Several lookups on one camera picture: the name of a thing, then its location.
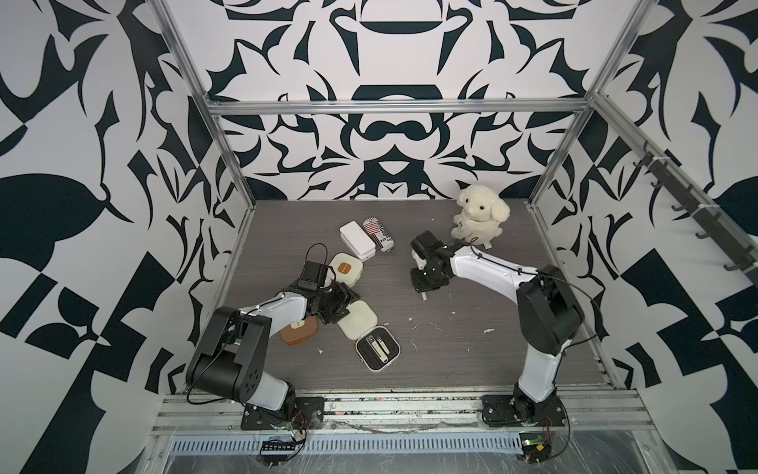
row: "striped can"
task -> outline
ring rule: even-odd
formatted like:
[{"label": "striped can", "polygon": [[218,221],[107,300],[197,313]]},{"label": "striped can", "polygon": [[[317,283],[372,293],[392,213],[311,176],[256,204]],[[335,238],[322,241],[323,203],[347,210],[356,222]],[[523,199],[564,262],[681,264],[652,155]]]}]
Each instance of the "striped can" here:
[{"label": "striped can", "polygon": [[362,227],[382,252],[389,252],[395,246],[395,241],[392,240],[384,226],[379,223],[379,219],[370,217],[363,221]]}]

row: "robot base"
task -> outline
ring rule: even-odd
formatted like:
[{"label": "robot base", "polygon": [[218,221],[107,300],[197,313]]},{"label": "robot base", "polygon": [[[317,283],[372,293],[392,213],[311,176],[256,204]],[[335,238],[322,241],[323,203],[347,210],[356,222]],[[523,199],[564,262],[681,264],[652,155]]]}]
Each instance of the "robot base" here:
[{"label": "robot base", "polygon": [[513,395],[484,395],[481,398],[481,418],[487,426],[563,426],[565,413],[554,391],[545,400],[536,403],[518,387]]},{"label": "robot base", "polygon": [[240,423],[243,431],[257,431],[271,429],[284,423],[293,421],[295,429],[309,428],[314,422],[320,422],[324,412],[324,399],[321,397],[295,397],[295,389],[289,385],[287,397],[282,407],[277,410],[268,410],[253,405],[245,405],[245,413]]}]

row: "black cable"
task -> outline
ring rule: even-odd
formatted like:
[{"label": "black cable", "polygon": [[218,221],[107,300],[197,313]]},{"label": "black cable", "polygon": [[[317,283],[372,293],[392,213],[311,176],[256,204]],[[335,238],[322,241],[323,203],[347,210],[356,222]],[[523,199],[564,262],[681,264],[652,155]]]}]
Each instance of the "black cable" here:
[{"label": "black cable", "polygon": [[325,246],[321,242],[314,243],[313,245],[311,245],[310,247],[308,247],[308,251],[305,252],[305,260],[308,261],[308,254],[311,252],[311,249],[313,247],[317,246],[317,245],[320,245],[320,246],[324,247],[324,251],[325,251],[325,254],[324,254],[324,265],[326,265],[327,264],[327,258],[329,258],[329,249],[327,248],[327,246]]},{"label": "black cable", "polygon": [[563,410],[563,414],[566,417],[566,425],[568,426],[568,435],[566,436],[566,443],[563,445],[560,451],[555,453],[552,456],[548,456],[545,459],[543,459],[541,462],[544,463],[545,461],[549,461],[551,459],[556,459],[558,456],[563,454],[563,451],[566,450],[567,447],[569,447],[569,443],[571,443],[571,417],[569,417],[569,414],[566,412],[566,407],[563,405],[563,400],[560,398],[558,399],[558,403],[561,404],[561,409]]},{"label": "black cable", "polygon": [[308,440],[308,431],[305,430],[305,429],[303,429],[302,430],[302,440],[295,441],[295,444],[299,444],[300,447],[297,448],[297,451],[295,451],[294,453],[292,453],[292,455],[287,458],[288,461],[292,460],[292,458],[294,458],[295,456],[297,456],[298,454],[300,454],[300,451],[302,451],[302,449],[305,447],[305,441],[307,441],[307,440]]},{"label": "black cable", "polygon": [[[501,267],[505,267],[508,270],[511,270],[513,272],[518,272],[519,275],[523,273],[524,275],[534,275],[534,276],[538,276],[538,277],[542,277],[542,278],[551,278],[553,280],[562,281],[563,283],[565,283],[565,284],[567,284],[567,285],[569,285],[571,287],[576,288],[577,290],[581,291],[587,298],[590,299],[590,302],[592,304],[594,304],[595,307],[597,308],[597,312],[600,314],[600,319],[603,319],[603,312],[600,311],[600,305],[597,304],[597,302],[595,301],[595,299],[593,297],[591,297],[588,292],[582,290],[580,287],[578,287],[577,285],[573,284],[572,282],[564,280],[563,278],[553,277],[551,275],[548,275],[547,273],[540,272],[539,270],[537,270],[537,273],[533,273],[533,272],[527,272],[523,268],[509,267],[508,265],[504,265],[504,264],[502,264],[500,262],[495,262],[494,260],[488,259],[482,253],[477,253],[476,249],[471,244],[469,244],[468,247],[471,249],[471,251],[474,253],[474,255],[476,255],[477,259],[487,260],[489,263],[494,263],[495,265],[500,265]],[[571,346],[578,346],[579,344],[584,344],[585,342],[591,341],[591,340],[593,340],[596,337],[597,337],[597,333],[591,335],[590,337],[588,337],[587,339],[584,339],[582,341],[569,344],[568,346],[566,346],[566,349],[568,349]]]},{"label": "black cable", "polygon": [[247,311],[247,312],[240,312],[240,315],[244,315],[244,317],[243,317],[243,318],[240,320],[240,322],[245,322],[245,321],[247,321],[248,319],[252,319],[252,318],[255,318],[255,315],[251,315],[251,314],[250,314],[251,312],[253,312],[253,311],[258,311],[258,310],[259,310],[259,309],[261,309],[263,306],[266,306],[266,305],[269,305],[269,304],[272,304],[272,303],[276,303],[277,301],[281,301],[281,300],[283,300],[283,299],[284,299],[284,297],[285,297],[285,296],[284,296],[284,292],[282,292],[282,293],[279,293],[279,294],[278,294],[278,296],[279,296],[278,298],[274,298],[274,299],[272,299],[272,300],[269,300],[269,301],[264,301],[263,303],[260,303],[260,304],[257,304],[257,305],[255,305],[255,306],[253,307],[253,309],[251,309],[251,310],[249,310],[249,311]]},{"label": "black cable", "polygon": [[224,348],[223,347],[221,348],[221,350],[218,351],[218,354],[216,354],[213,357],[213,359],[211,360],[211,362],[207,366],[205,366],[205,368],[200,372],[200,375],[198,375],[197,378],[195,378],[195,380],[193,381],[193,383],[191,383],[189,385],[189,387],[187,388],[187,403],[189,403],[190,405],[207,405],[208,403],[213,403],[213,402],[218,402],[218,401],[221,401],[221,400],[226,400],[226,398],[224,398],[224,397],[214,398],[213,400],[206,400],[206,401],[203,401],[203,402],[193,402],[192,400],[190,400],[190,392],[192,392],[192,389],[195,387],[195,382],[197,382],[198,380],[200,380],[200,377],[202,377],[202,375],[205,373],[205,371],[208,370],[208,367],[212,366],[213,363],[216,362],[216,359],[218,359],[218,357],[221,355],[222,352],[224,352]]}]

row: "wood grain surface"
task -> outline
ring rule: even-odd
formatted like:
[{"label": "wood grain surface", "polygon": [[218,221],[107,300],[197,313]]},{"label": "wood grain surface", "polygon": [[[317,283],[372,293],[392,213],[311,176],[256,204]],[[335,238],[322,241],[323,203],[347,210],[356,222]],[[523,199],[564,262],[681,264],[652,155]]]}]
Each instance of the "wood grain surface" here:
[{"label": "wood grain surface", "polygon": [[[488,252],[522,265],[546,265],[547,254],[525,204],[516,199],[508,204],[511,217]],[[320,325],[314,337],[297,346],[287,346],[279,334],[273,336],[266,370],[298,389],[515,384],[526,341],[513,302],[462,278],[428,293],[426,302],[411,285],[411,240],[426,230],[442,241],[451,240],[449,231],[459,210],[452,200],[258,202],[226,305],[251,306],[274,296],[298,278],[305,251],[313,243],[327,245],[330,261],[337,253],[349,253],[339,228],[376,216],[395,240],[395,248],[369,259],[353,289],[397,339],[401,354],[385,370],[373,373],[359,359],[355,342],[338,326]],[[316,247],[310,259],[320,262],[323,255]],[[602,381],[589,346],[573,347],[561,364],[558,383]]]}]

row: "black and white patterned wall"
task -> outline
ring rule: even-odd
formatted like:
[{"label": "black and white patterned wall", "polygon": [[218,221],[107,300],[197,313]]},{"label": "black and white patterned wall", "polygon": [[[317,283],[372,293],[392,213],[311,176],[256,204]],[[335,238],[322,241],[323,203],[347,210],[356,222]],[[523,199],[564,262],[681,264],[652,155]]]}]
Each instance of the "black and white patterned wall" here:
[{"label": "black and white patterned wall", "polygon": [[[633,0],[170,0],[218,101],[581,97]],[[525,198],[569,113],[226,117],[262,199]]]},{"label": "black and white patterned wall", "polygon": [[246,205],[143,0],[0,32],[2,472],[133,472]]},{"label": "black and white patterned wall", "polygon": [[[610,98],[758,235],[758,4],[661,0]],[[758,469],[758,290],[594,115],[540,210],[616,378],[680,469]]]}]

